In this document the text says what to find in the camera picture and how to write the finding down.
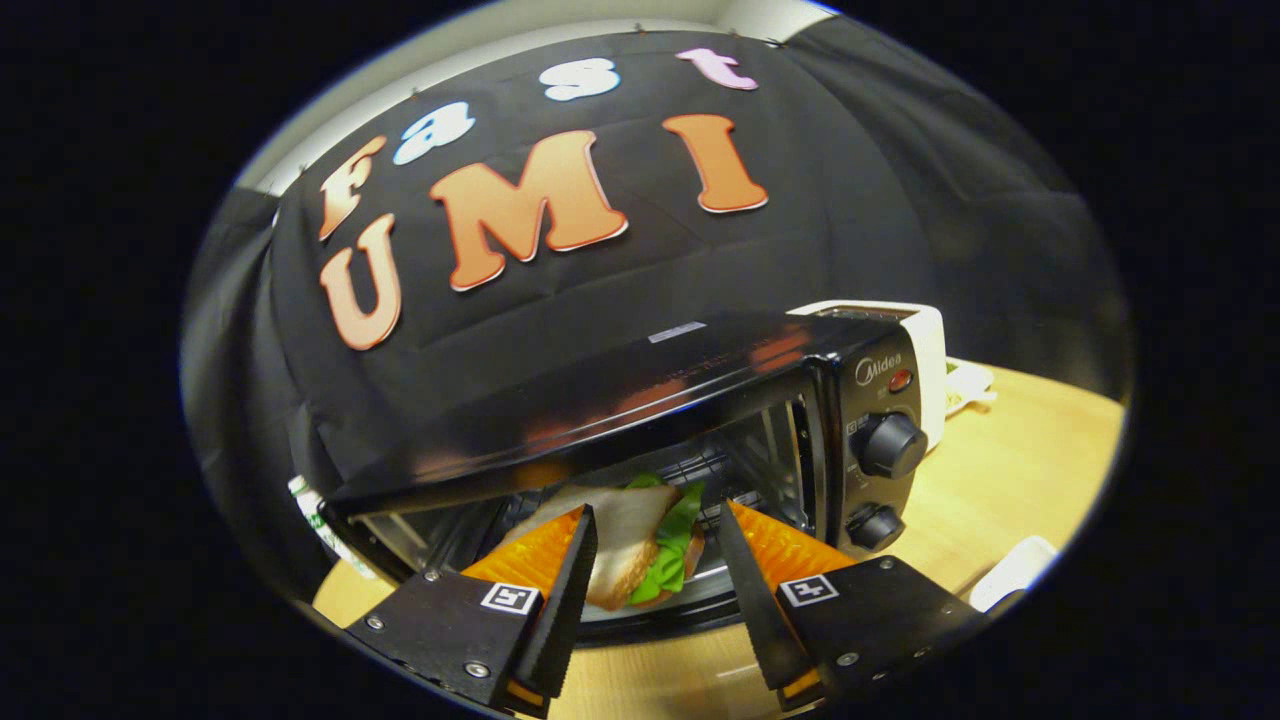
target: bread slice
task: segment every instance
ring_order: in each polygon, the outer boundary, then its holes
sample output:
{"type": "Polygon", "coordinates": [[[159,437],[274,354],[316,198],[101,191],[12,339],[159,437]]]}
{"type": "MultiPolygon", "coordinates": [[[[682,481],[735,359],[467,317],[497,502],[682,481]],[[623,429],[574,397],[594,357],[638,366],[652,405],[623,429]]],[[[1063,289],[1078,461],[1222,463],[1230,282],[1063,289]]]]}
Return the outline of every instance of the bread slice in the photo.
{"type": "Polygon", "coordinates": [[[598,548],[586,585],[586,602],[604,610],[621,610],[658,556],[654,534],[677,500],[680,491],[669,486],[620,489],[566,484],[527,520],[512,528],[498,547],[579,505],[590,505],[595,514],[598,548]]]}

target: sandwich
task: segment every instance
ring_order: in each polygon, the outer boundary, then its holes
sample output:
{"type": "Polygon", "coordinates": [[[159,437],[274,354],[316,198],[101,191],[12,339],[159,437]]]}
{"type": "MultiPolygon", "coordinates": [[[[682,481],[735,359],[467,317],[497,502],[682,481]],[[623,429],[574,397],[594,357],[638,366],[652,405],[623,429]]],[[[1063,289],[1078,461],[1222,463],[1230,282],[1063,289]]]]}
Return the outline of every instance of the sandwich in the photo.
{"type": "Polygon", "coordinates": [[[545,523],[590,505],[598,548],[586,602],[604,610],[650,607],[684,589],[701,557],[698,527],[704,483],[677,489],[653,474],[625,488],[563,486],[524,523],[503,537],[503,547],[545,523]]]}

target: red indicator light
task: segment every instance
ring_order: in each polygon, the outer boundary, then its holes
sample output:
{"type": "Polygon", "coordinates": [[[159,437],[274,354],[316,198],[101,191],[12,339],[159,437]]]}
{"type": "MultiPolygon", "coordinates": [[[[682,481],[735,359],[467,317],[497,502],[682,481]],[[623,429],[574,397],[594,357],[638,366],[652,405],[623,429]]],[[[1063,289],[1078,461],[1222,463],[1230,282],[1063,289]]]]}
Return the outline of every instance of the red indicator light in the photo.
{"type": "Polygon", "coordinates": [[[899,370],[893,373],[893,377],[888,379],[890,392],[902,392],[906,386],[911,384],[911,370],[899,370]]]}

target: oven top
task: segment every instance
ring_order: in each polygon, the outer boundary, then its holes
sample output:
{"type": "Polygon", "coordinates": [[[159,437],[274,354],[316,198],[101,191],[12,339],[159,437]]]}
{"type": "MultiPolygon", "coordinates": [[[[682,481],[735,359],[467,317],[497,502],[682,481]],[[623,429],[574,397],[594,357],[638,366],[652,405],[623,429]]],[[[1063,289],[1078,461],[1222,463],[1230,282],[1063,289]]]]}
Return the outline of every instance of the oven top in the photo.
{"type": "MultiPolygon", "coordinates": [[[[443,413],[330,500],[340,503],[524,462],[794,372],[810,357],[838,359],[893,332],[901,332],[899,325],[886,320],[782,313],[690,322],[443,413]]],[[[516,482],[544,482],[536,469],[529,473],[516,482]]]]}

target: lettuce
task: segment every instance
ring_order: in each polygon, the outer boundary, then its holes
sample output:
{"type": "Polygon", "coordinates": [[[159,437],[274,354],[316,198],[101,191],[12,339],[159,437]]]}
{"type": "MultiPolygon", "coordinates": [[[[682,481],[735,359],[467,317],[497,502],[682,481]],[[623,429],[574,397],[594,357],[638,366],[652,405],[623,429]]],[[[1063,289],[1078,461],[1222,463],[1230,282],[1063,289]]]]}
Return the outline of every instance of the lettuce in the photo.
{"type": "MultiPolygon", "coordinates": [[[[654,487],[662,483],[662,478],[645,473],[627,486],[631,488],[654,487]]],[[[662,591],[677,593],[685,588],[685,553],[689,552],[689,543],[694,538],[694,523],[703,509],[703,489],[705,482],[689,483],[681,488],[681,498],[663,516],[658,524],[654,539],[658,542],[658,556],[644,580],[631,593],[628,602],[637,605],[648,602],[662,591]]]]}

